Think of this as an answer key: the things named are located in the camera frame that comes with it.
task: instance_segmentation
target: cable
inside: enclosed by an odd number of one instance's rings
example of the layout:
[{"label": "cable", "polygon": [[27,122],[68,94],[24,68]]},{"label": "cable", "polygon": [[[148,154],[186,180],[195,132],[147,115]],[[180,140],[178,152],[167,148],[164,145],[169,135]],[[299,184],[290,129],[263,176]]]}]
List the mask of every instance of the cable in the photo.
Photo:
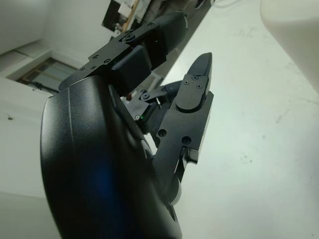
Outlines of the cable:
[{"label": "cable", "polygon": [[30,85],[34,85],[39,90],[42,90],[42,89],[47,90],[49,93],[51,93],[53,95],[54,95],[54,93],[56,93],[56,94],[59,93],[57,90],[51,89],[49,87],[46,87],[46,86],[44,86],[44,85],[42,85],[41,83],[38,83],[38,82],[30,82],[29,84]]},{"label": "cable", "polygon": [[229,6],[233,6],[234,4],[238,3],[238,2],[241,1],[241,0],[235,0],[234,2],[231,2],[231,3],[229,3],[228,5],[224,5],[224,6],[216,5],[216,3],[219,3],[219,2],[221,2],[221,1],[223,1],[223,0],[219,0],[219,1],[214,0],[214,1],[213,1],[213,3],[215,3],[215,4],[214,4],[214,7],[215,7],[215,8],[227,8],[227,7],[229,7]]}]

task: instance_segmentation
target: black casing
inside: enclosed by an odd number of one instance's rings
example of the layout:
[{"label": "black casing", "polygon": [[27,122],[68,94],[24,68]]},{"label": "black casing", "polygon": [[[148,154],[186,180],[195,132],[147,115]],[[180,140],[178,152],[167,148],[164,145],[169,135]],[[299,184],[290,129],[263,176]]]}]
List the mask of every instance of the black casing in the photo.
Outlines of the black casing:
[{"label": "black casing", "polygon": [[143,134],[111,85],[92,76],[49,98],[41,130],[48,202],[63,238],[179,239]]}]

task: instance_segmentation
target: white table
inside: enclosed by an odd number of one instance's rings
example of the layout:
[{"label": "white table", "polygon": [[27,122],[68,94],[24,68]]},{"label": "white table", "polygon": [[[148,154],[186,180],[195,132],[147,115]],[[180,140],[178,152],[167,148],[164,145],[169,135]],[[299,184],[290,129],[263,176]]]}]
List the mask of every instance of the white table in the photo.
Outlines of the white table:
[{"label": "white table", "polygon": [[263,26],[258,0],[216,6],[164,82],[213,53],[210,122],[175,206],[183,238],[318,238],[319,96]]}]

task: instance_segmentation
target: window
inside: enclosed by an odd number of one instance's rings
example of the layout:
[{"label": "window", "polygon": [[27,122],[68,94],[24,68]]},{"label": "window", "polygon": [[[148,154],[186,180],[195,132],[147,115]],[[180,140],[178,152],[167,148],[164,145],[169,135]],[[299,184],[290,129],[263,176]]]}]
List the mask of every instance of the window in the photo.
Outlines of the window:
[{"label": "window", "polygon": [[18,82],[56,94],[61,82],[75,71],[75,68],[49,58],[22,76]]}]

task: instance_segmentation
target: robotic hand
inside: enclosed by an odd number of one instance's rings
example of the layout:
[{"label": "robotic hand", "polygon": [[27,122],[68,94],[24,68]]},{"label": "robotic hand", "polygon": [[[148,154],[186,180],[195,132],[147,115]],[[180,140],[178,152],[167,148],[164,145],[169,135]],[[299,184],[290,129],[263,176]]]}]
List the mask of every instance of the robotic hand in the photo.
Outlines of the robotic hand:
[{"label": "robotic hand", "polygon": [[[89,57],[44,107],[41,168],[62,238],[180,239],[173,205],[197,163],[213,94],[211,53],[184,79],[120,99],[183,39],[183,12],[128,30]],[[143,134],[158,147],[152,155]]]}]

